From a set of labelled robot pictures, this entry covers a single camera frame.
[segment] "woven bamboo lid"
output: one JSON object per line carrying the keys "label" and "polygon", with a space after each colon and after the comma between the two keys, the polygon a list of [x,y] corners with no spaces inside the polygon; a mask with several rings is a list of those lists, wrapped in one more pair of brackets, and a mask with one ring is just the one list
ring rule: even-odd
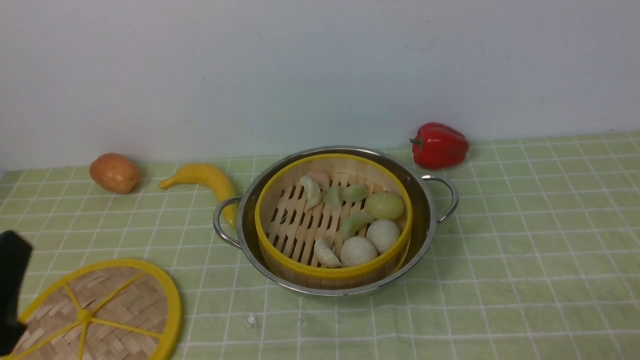
{"label": "woven bamboo lid", "polygon": [[77,270],[22,315],[28,329],[10,359],[168,359],[181,310],[160,268],[134,259]]}

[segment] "black object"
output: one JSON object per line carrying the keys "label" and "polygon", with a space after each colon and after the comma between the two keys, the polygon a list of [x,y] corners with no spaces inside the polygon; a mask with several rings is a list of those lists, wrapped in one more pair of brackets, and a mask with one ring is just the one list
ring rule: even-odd
{"label": "black object", "polygon": [[18,321],[18,297],[33,247],[15,231],[0,234],[0,356],[7,356],[27,326]]}

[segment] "bamboo steamer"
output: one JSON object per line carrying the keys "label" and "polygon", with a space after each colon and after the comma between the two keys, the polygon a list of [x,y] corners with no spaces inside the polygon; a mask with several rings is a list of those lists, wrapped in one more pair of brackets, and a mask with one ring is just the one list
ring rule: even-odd
{"label": "bamboo steamer", "polygon": [[[331,185],[342,188],[365,184],[369,194],[380,191],[398,193],[405,210],[396,224],[399,239],[386,252],[367,263],[347,268],[326,268],[314,255],[314,242],[327,236],[329,246],[340,254],[346,239],[340,234],[342,222],[353,213],[363,211],[366,200],[332,209],[322,201],[305,211],[307,202],[300,177],[311,170],[323,170]],[[339,290],[371,284],[396,272],[403,264],[410,242],[413,220],[411,200],[396,176],[375,161],[350,154],[321,154],[291,163],[276,173],[261,191],[255,212],[260,251],[278,276],[294,284],[324,290]],[[367,227],[356,236],[364,236]]]}

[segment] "potato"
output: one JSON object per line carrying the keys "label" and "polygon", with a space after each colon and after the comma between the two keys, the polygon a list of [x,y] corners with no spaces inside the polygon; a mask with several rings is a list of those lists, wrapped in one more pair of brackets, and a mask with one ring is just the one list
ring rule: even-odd
{"label": "potato", "polygon": [[89,166],[93,181],[108,192],[130,193],[140,182],[140,169],[125,156],[109,152]]}

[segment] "pot handle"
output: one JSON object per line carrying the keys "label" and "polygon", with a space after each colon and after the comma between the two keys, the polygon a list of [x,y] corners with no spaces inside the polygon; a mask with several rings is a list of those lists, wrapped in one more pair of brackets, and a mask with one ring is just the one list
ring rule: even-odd
{"label": "pot handle", "polygon": [[241,196],[230,197],[229,199],[224,200],[223,202],[219,203],[218,206],[216,206],[216,211],[213,212],[213,229],[216,235],[218,235],[225,243],[242,250],[240,241],[232,238],[227,233],[225,233],[225,231],[222,229],[222,225],[220,224],[220,215],[222,214],[222,209],[235,202],[240,202],[240,200],[242,200]]}
{"label": "pot handle", "polygon": [[438,181],[439,183],[442,183],[444,184],[444,186],[449,188],[449,193],[451,193],[451,205],[449,206],[449,209],[444,212],[444,215],[436,219],[436,225],[440,225],[440,223],[443,222],[444,219],[446,219],[447,217],[449,217],[449,215],[456,211],[456,208],[458,207],[458,203],[460,201],[460,197],[458,197],[458,191],[456,190],[456,186],[453,185],[451,180],[447,179],[446,177],[437,175],[425,175],[422,176],[422,180]]}

